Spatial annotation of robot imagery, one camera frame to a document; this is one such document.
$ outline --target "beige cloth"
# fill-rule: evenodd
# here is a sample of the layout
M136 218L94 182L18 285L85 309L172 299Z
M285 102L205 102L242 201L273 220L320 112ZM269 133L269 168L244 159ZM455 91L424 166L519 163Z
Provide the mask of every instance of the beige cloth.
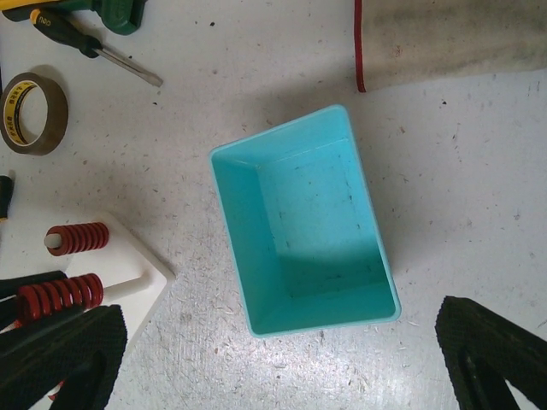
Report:
M367 91L547 67L547 0L362 0Z

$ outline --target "white plastic base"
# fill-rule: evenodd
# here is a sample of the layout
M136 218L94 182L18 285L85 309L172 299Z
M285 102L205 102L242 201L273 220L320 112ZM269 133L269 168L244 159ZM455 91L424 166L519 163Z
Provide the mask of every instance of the white plastic base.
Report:
M112 215L100 214L94 221L109 228L109 243L103 249L74 255L65 273L69 277L95 273L103 281L103 305L121 306L129 351L174 275Z

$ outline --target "screwdriver shaft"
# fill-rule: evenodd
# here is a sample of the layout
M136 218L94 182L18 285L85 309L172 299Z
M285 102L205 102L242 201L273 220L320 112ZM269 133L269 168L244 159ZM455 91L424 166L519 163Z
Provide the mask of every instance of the screwdriver shaft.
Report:
M160 79L157 75L154 73L151 73L150 71L145 70L144 68L138 66L135 63L129 62L128 60L120 58L114 51L109 50L108 48L103 46L103 49L96 49L95 52L99 54L100 56L106 58L110 62L113 62L114 64L125 68L130 73L133 73L137 76L139 76L141 79L146 81L149 84L155 85L156 87L161 87L163 84L163 80Z

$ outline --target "scratched white surface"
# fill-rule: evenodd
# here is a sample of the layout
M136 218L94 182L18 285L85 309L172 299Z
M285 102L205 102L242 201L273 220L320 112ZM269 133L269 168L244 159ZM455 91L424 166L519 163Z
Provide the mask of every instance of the scratched white surface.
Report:
M547 73L358 95L352 7L149 1L127 38L79 14L160 74L161 93L28 23L2 20L4 84L36 67L62 84L70 107L52 154L0 146L0 172L17 173L12 219L0 231L2 275L62 265L45 253L43 232L96 210L114 214L177 274L123 363L110 410L456 409L433 328L445 295L471 297L547 337ZM403 315L254 339L208 152L331 103L354 122Z

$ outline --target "green plastic object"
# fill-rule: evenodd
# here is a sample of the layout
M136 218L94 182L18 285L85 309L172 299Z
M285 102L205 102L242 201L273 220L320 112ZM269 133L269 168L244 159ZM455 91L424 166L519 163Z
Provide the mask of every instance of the green plastic object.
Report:
M399 317L345 108L222 146L210 160L254 336Z
M136 32L141 25L146 0L61 0L18 7L3 11L12 21L28 20L34 9L48 9L69 13L78 10L97 12L103 24L111 31L122 36Z

